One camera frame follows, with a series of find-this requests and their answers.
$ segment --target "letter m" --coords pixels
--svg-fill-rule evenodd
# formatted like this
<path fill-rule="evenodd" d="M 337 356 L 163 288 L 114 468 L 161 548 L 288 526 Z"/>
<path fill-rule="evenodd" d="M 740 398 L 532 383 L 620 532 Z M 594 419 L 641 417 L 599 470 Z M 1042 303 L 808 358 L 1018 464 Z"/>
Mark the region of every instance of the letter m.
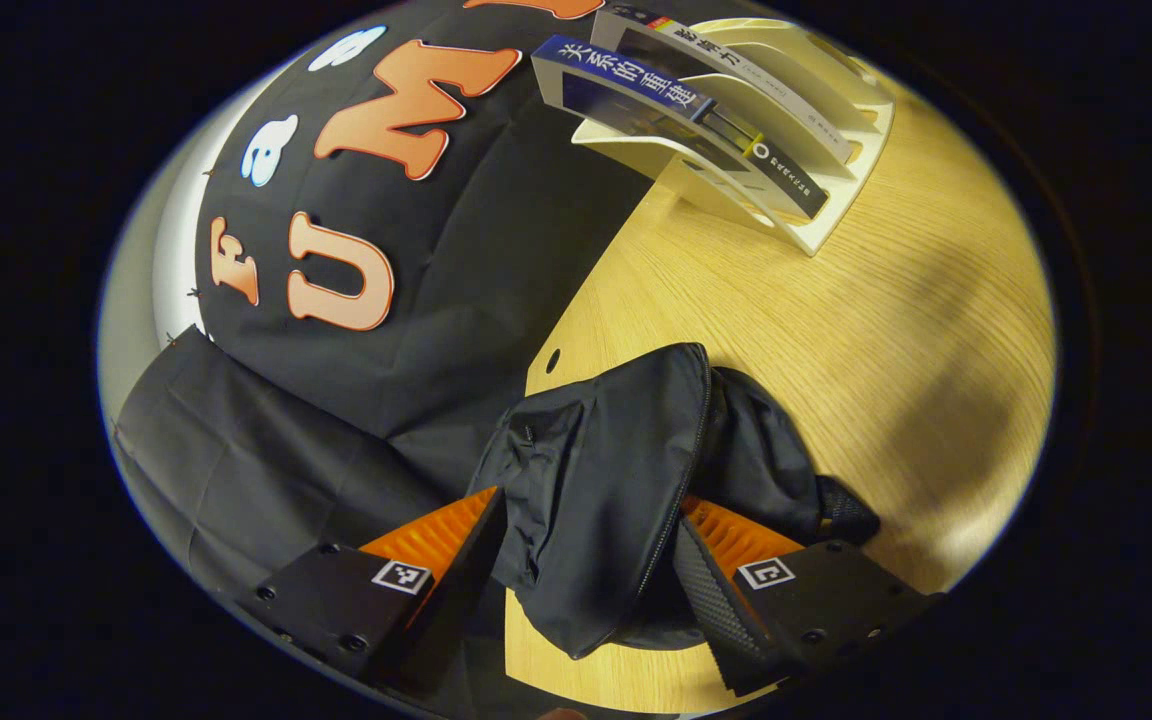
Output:
<path fill-rule="evenodd" d="M 447 132 L 431 129 L 411 135 L 397 128 L 464 118 L 465 108 L 434 83 L 448 83 L 460 88 L 462 96 L 477 97 L 497 86 L 520 60 L 517 50 L 490 53 L 407 41 L 372 70 L 393 94 L 332 115 L 314 143 L 314 156 L 326 158 L 338 150 L 369 152 L 401 164 L 408 179 L 429 177 L 447 150 Z"/>

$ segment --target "orange letter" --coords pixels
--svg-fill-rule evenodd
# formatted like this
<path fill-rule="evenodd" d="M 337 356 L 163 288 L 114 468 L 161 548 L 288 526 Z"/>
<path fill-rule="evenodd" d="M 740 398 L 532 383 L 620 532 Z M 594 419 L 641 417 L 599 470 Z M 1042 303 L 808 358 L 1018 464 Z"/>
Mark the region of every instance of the orange letter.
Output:
<path fill-rule="evenodd" d="M 341 260 L 362 273 L 362 291 L 349 297 L 328 288 L 311 285 L 305 273 L 293 270 L 287 278 L 287 306 L 297 319 L 317 318 L 351 331 L 370 331 L 389 313 L 394 297 L 394 272 L 385 253 L 358 237 L 320 228 L 310 223 L 305 213 L 291 215 L 287 236 L 291 258 L 301 260 L 306 252 Z"/>
<path fill-rule="evenodd" d="M 431 129 L 408 135 L 394 128 L 444 123 L 465 116 L 465 108 L 434 82 L 461 88 L 461 94 L 485 94 L 522 59 L 516 50 L 458 50 L 425 45 L 422 40 L 399 45 L 372 73 L 393 94 L 378 97 L 332 115 L 314 143 L 316 158 L 338 150 L 370 152 L 402 164 L 407 177 L 425 179 L 447 150 L 447 132 Z"/>
<path fill-rule="evenodd" d="M 465 7 L 477 8 L 480 5 L 522 5 L 524 8 L 550 10 L 560 20 L 576 20 L 602 8 L 604 0 L 468 0 Z"/>
<path fill-rule="evenodd" d="M 225 219 L 211 220 L 211 282 L 226 283 L 247 295 L 247 302 L 260 305 L 260 288 L 256 287 L 256 259 L 247 258 L 238 263 L 243 243 L 232 234 L 223 233 Z"/>

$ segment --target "black nylon pouch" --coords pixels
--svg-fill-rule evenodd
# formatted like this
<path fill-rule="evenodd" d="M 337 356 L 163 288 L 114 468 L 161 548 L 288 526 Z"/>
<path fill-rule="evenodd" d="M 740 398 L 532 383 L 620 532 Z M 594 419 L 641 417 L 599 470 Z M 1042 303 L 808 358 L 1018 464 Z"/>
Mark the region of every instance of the black nylon pouch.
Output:
<path fill-rule="evenodd" d="M 685 493 L 803 543 L 818 539 L 824 507 L 788 416 L 753 379 L 710 367 L 699 343 L 518 402 L 468 492 L 490 486 L 502 488 L 508 514 L 493 577 L 576 659 L 605 642 L 676 650 L 702 641 L 668 569 Z M 829 488 L 864 509 L 840 484 Z"/>

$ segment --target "wooden surface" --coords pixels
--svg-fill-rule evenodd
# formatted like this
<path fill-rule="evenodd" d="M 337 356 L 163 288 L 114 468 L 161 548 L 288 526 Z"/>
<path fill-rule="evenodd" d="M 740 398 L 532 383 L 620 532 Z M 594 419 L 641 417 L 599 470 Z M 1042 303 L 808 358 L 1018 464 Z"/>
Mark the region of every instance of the wooden surface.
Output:
<path fill-rule="evenodd" d="M 867 555 L 933 592 L 972 569 L 1018 505 L 1043 447 L 1056 347 L 1041 264 L 1007 191 L 943 115 L 882 82 L 896 96 L 890 139 L 814 258 L 658 183 L 536 356 L 526 392 L 703 342 L 714 365 L 744 370 L 781 401 L 820 473 L 878 511 Z M 705 646 L 604 646 L 573 661 L 511 594 L 506 670 L 621 710 L 737 703 Z"/>

